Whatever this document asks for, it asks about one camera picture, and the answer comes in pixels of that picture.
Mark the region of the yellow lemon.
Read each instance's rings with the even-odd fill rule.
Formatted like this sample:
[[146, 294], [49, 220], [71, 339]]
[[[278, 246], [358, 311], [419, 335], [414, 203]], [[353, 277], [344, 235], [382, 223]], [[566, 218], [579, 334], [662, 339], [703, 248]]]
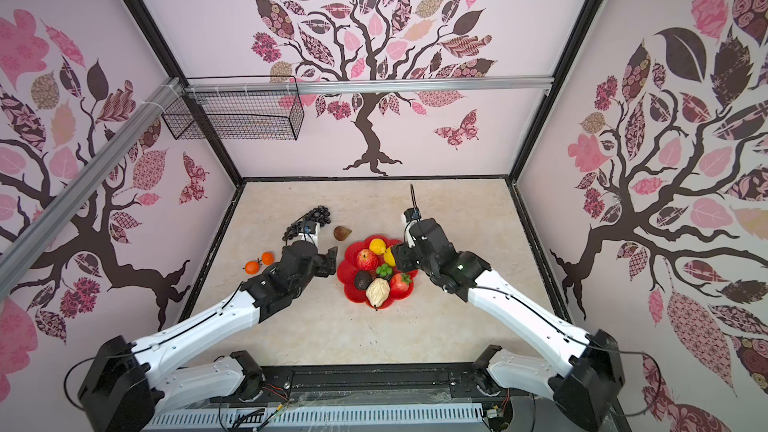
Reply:
[[388, 249], [388, 245], [385, 240], [381, 238], [374, 238], [370, 241], [368, 249], [377, 256], [382, 256]]

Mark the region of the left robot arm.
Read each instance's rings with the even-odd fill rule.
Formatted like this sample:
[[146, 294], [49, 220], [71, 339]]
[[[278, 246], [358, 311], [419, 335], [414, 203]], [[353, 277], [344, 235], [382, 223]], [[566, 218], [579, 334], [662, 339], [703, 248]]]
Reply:
[[321, 254], [313, 242], [296, 241], [280, 261], [203, 312], [133, 342], [105, 342], [77, 393], [92, 429], [140, 431], [158, 415], [205, 399], [256, 398], [265, 378], [248, 352], [202, 366], [189, 361], [290, 306], [313, 278], [334, 275], [337, 254], [335, 247]]

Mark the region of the cream white pear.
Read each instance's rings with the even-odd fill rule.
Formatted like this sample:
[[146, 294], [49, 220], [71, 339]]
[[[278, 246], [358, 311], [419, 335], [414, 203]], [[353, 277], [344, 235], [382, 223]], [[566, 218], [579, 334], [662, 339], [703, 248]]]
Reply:
[[390, 297], [389, 282], [382, 278], [374, 279], [365, 291], [368, 304], [378, 310]]

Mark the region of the red strawberry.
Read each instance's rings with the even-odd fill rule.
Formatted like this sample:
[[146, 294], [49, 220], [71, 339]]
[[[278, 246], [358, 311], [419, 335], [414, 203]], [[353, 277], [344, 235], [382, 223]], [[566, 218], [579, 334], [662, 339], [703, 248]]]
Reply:
[[413, 279], [408, 273], [397, 273], [392, 276], [390, 282], [390, 296], [395, 300], [406, 298], [413, 288]]

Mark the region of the dark avocado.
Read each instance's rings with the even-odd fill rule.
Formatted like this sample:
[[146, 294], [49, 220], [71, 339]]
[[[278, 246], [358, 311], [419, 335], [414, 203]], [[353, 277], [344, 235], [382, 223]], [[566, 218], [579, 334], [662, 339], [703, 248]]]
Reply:
[[375, 276], [371, 272], [360, 270], [355, 274], [353, 285], [358, 291], [366, 291], [374, 280]]

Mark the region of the red flower-shaped bowl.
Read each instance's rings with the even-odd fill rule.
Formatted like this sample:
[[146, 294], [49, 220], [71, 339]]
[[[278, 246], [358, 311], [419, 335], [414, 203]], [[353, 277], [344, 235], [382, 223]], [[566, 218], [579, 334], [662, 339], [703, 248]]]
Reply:
[[[337, 267], [337, 278], [343, 284], [343, 291], [345, 297], [353, 303], [364, 304], [369, 308], [372, 308], [366, 293], [359, 290], [355, 285], [355, 276], [360, 271], [357, 267], [357, 256], [360, 251], [366, 249], [372, 241], [381, 240], [387, 247], [400, 244], [400, 239], [388, 238], [382, 235], [373, 235], [363, 241], [354, 242], [347, 247], [344, 253], [344, 258]], [[417, 270], [407, 272], [411, 281], [406, 283], [408, 286], [405, 289], [403, 286], [396, 285], [395, 289], [390, 292], [387, 299], [381, 304], [379, 309], [386, 309], [396, 301], [404, 300], [408, 298], [415, 289], [415, 277], [418, 275]]]

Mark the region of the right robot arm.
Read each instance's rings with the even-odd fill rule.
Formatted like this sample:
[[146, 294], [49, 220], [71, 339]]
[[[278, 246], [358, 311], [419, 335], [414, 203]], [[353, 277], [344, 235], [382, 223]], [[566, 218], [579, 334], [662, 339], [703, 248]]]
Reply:
[[487, 394], [516, 389], [552, 401], [573, 424], [599, 430], [625, 384], [624, 350], [603, 330], [594, 334], [539, 306], [509, 284], [487, 261], [457, 251], [440, 224], [417, 208], [402, 216], [404, 240], [395, 245], [397, 266], [424, 272], [452, 294], [499, 320], [525, 340], [537, 357], [488, 347], [477, 360], [478, 385]]

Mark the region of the small yellow fruit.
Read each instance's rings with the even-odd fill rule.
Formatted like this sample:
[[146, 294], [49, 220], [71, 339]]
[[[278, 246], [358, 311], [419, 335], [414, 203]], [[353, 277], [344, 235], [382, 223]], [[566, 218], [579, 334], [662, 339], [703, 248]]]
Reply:
[[391, 269], [396, 269], [396, 261], [393, 254], [393, 248], [388, 247], [382, 254], [382, 264], [386, 264]]

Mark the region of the dark mangosteen green leaves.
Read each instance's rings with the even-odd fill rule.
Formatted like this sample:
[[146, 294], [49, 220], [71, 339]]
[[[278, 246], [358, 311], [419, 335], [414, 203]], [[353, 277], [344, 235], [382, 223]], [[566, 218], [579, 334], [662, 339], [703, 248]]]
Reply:
[[378, 278], [383, 280], [390, 280], [394, 275], [394, 269], [388, 264], [384, 263], [376, 268], [375, 273]]

